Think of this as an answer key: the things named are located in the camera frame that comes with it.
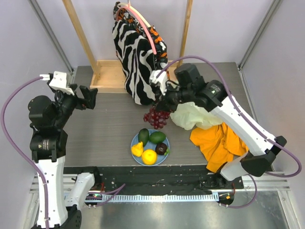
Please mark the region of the pale green plastic bag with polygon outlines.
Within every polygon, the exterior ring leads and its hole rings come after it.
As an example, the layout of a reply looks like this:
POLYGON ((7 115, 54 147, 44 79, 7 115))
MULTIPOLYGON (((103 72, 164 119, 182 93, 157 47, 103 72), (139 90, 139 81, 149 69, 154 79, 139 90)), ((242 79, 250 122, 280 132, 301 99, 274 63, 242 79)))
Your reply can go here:
POLYGON ((170 118, 175 125, 185 130, 191 130, 195 126, 207 130, 223 123, 220 118, 198 107, 194 102, 179 104, 176 111, 170 114, 170 118))

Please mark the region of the green fake fruit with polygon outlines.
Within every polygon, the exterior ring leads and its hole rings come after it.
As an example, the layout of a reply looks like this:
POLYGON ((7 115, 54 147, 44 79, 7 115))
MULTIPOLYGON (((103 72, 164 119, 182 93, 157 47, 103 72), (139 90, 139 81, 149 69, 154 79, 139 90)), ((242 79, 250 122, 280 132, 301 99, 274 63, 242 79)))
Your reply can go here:
POLYGON ((149 141, 153 144, 162 143, 166 139, 166 135, 163 132, 153 132, 150 134, 149 141))

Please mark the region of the green fake avocado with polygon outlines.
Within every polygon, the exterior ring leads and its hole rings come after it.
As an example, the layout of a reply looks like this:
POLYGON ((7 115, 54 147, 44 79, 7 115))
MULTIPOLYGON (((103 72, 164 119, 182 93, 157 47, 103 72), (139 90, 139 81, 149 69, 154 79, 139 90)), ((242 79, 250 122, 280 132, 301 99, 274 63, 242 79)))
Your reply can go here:
POLYGON ((142 146, 145 147, 146 144, 149 141, 150 133, 149 130, 146 128, 143 128, 138 133, 138 141, 142 142, 142 146))

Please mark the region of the dark purple fake mangosteen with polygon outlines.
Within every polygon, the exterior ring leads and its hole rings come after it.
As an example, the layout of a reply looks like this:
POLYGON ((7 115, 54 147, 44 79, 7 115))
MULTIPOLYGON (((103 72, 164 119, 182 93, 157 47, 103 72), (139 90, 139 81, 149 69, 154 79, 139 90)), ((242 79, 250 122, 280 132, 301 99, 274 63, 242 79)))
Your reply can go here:
POLYGON ((155 152, 158 155, 164 156, 169 153, 169 148, 165 143, 158 143, 155 148, 155 152))

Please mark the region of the yellow fake pear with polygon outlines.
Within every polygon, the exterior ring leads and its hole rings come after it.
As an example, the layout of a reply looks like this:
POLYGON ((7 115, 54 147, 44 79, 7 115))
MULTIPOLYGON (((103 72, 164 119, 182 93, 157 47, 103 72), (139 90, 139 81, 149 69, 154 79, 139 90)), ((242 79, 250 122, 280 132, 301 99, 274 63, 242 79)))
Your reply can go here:
POLYGON ((140 141, 139 143, 133 145, 131 147, 131 153, 133 156, 141 157, 143 154, 143 142, 140 141))

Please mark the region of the yellow fake orange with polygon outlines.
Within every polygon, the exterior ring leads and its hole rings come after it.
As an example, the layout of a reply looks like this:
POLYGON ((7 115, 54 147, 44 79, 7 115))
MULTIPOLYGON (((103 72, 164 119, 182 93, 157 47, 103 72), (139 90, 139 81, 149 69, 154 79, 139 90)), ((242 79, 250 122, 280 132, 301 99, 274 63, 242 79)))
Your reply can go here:
POLYGON ((157 153, 152 149, 145 150, 141 156, 142 162, 148 166, 154 165, 157 161, 157 157, 157 153))

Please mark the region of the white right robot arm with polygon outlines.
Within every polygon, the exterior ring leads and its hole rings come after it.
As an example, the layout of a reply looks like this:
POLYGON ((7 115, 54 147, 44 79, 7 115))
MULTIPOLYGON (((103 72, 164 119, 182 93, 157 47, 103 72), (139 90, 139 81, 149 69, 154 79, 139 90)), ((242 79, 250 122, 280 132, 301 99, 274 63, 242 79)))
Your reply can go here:
POLYGON ((149 77, 150 84, 161 90, 157 111, 174 112, 179 104, 194 102, 225 122, 248 147, 247 153, 220 166, 215 176, 216 185, 227 188, 237 177, 247 174, 260 177, 265 173, 287 140, 265 131, 234 97, 229 97, 220 81, 205 82, 194 64, 183 64, 174 74, 178 80, 174 89, 166 85, 167 73, 156 70, 149 77))

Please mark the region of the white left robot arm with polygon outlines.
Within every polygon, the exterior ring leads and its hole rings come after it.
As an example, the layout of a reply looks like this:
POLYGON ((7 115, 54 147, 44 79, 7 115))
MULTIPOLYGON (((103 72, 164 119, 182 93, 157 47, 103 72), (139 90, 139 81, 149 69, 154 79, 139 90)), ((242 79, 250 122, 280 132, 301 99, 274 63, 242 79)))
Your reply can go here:
POLYGON ((39 215, 35 229, 78 229, 81 226, 81 207, 90 190, 97 190, 102 178, 97 167, 83 167, 76 176, 72 190, 64 197, 63 172, 68 135, 64 126, 75 109, 93 109, 97 89, 80 86, 83 94, 76 94, 77 85, 70 92, 55 90, 55 100, 40 95, 28 104, 32 160, 38 167, 39 215))

